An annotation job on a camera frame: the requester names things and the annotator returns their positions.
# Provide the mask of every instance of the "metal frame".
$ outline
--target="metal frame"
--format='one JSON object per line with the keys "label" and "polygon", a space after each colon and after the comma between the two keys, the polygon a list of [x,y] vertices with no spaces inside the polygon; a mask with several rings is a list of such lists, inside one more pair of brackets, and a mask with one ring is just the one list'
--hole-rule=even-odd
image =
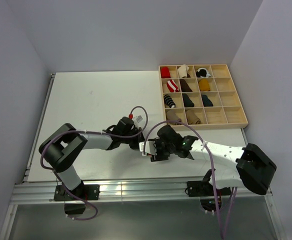
{"label": "metal frame", "polygon": [[[29,204],[64,204],[64,202],[54,202],[55,182],[28,182],[28,174],[32,165],[32,157],[38,140],[38,135],[42,127],[50,93],[53,87],[55,74],[51,74],[50,84],[45,98],[44,107],[41,113],[40,121],[34,138],[33,146],[30,152],[25,176],[22,184],[15,185],[7,214],[1,229],[0,240],[8,240],[14,223],[18,205]],[[248,144],[244,129],[241,129],[244,141]],[[186,200],[184,190],[187,187],[187,181],[201,180],[202,177],[179,177],[179,178],[158,178],[158,179],[138,179],[138,180],[109,180],[109,181],[84,181],[85,184],[99,184],[100,194],[98,203],[110,202],[136,202],[136,201],[168,201],[168,200]],[[236,197],[262,197],[248,191],[246,188],[239,188]],[[269,188],[264,196],[269,215],[276,233],[277,240],[286,240],[280,216],[275,207],[273,194]],[[68,201],[67,203],[76,203],[79,201]]]}

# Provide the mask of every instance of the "white wall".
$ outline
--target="white wall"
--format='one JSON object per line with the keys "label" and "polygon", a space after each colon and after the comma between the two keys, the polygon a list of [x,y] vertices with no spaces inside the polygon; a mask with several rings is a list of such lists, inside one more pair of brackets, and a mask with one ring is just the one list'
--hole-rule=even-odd
{"label": "white wall", "polygon": [[48,87],[47,68],[0,0],[0,230],[25,172]]}
{"label": "white wall", "polygon": [[50,70],[231,63],[262,0],[7,0]]}
{"label": "white wall", "polygon": [[292,1],[264,0],[230,70],[249,125],[277,164],[271,188],[292,239]]}

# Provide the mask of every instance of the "gray floor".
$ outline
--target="gray floor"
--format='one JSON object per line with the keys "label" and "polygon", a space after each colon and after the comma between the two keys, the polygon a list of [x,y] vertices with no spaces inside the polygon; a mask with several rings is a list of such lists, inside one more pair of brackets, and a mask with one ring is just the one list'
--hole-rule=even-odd
{"label": "gray floor", "polygon": [[[207,240],[220,239],[216,216],[199,200],[100,203],[97,218],[72,221],[63,204],[18,206],[10,240]],[[263,197],[236,198],[229,240],[274,240]]]}

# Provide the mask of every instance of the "black and white striped sock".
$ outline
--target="black and white striped sock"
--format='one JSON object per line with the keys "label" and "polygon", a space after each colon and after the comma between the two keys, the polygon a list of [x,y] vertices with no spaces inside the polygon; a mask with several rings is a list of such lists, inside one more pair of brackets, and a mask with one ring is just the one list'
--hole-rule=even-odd
{"label": "black and white striped sock", "polygon": [[164,103],[170,107],[171,109],[176,107],[176,104],[174,103],[173,99],[171,98],[171,96],[169,96],[168,94],[164,95]]}

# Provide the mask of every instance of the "brown sock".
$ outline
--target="brown sock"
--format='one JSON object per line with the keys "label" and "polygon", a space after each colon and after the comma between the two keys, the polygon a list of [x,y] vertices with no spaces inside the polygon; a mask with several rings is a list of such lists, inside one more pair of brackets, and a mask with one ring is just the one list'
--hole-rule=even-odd
{"label": "brown sock", "polygon": [[169,110],[166,112],[166,118],[169,121],[177,121],[177,122],[181,122],[182,119],[180,119],[174,112],[174,110]]}
{"label": "brown sock", "polygon": [[185,79],[180,78],[179,83],[180,83],[180,88],[182,92],[192,92],[192,89],[190,88],[190,86],[188,86]]}
{"label": "brown sock", "polygon": [[201,124],[200,118],[196,116],[196,114],[191,109],[186,111],[186,118],[187,118],[188,124],[191,124],[191,125]]}

